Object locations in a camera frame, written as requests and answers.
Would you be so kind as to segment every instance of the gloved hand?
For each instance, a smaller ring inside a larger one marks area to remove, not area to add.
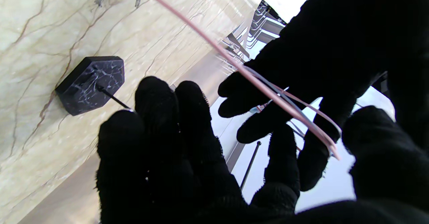
[[[299,173],[292,129],[284,125],[271,138],[265,185],[248,205],[210,121],[196,83],[182,82],[173,92],[156,77],[144,78],[135,111],[117,111],[100,127],[101,222],[252,222],[293,215]]]
[[[287,91],[304,102],[323,97],[320,111],[341,128],[356,99],[388,70],[398,122],[412,132],[417,145],[427,147],[428,135],[424,133],[429,105],[427,98],[417,96],[429,91],[424,77],[429,63],[428,6],[428,0],[308,0],[280,37],[245,65],[273,84],[283,89],[289,87]],[[398,14],[407,21],[393,19]],[[407,82],[415,83],[412,91],[403,87]],[[243,114],[269,100],[240,73],[233,73],[222,82],[218,93],[227,97],[219,108],[219,115],[225,118]],[[290,119],[288,113],[270,103],[241,126],[237,140],[251,143]],[[334,126],[319,115],[314,123],[334,142],[339,139]],[[298,158],[302,191],[316,185],[328,158],[322,142],[307,132]]]

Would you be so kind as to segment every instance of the wire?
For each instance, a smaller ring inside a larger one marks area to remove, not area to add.
[[[264,83],[259,81],[251,72],[247,71],[244,68],[244,66],[241,65],[241,63],[234,61],[234,59],[231,56],[225,53],[224,49],[222,49],[218,44],[216,44],[212,39],[210,39],[199,27],[194,25],[188,18],[186,18],[184,15],[182,15],[180,12],[178,12],[176,9],[174,9],[164,0],[155,0],[155,1],[157,1],[159,4],[167,8],[170,12],[175,14],[189,27],[191,27],[195,32],[197,32],[204,40],[207,41],[207,43],[209,43],[215,50],[217,50],[222,57],[230,61],[230,63],[237,68],[237,70],[242,74],[242,76],[245,79],[250,81],[256,88],[258,88],[269,99],[272,99],[273,102],[275,102],[280,108],[288,112],[292,117],[296,118],[297,120],[305,124],[305,126],[308,127],[308,130],[310,130],[317,138],[319,138],[319,140],[322,141],[322,143],[326,145],[326,147],[329,149],[329,151],[333,153],[333,156],[337,160],[341,159],[341,157],[338,155],[337,147],[334,141],[317,125],[313,124],[313,122],[311,122],[307,117],[305,117],[305,115],[300,110],[297,111],[297,109],[293,105],[289,104],[287,100],[285,100],[283,97],[279,97],[276,92],[274,92]]]

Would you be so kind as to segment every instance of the beige marble table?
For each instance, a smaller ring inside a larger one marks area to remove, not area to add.
[[[167,0],[218,41],[260,0]],[[80,116],[54,89],[86,56],[120,56],[133,105],[144,76],[176,82],[211,48],[153,0],[0,0],[0,223],[16,224],[95,151],[113,101]]]

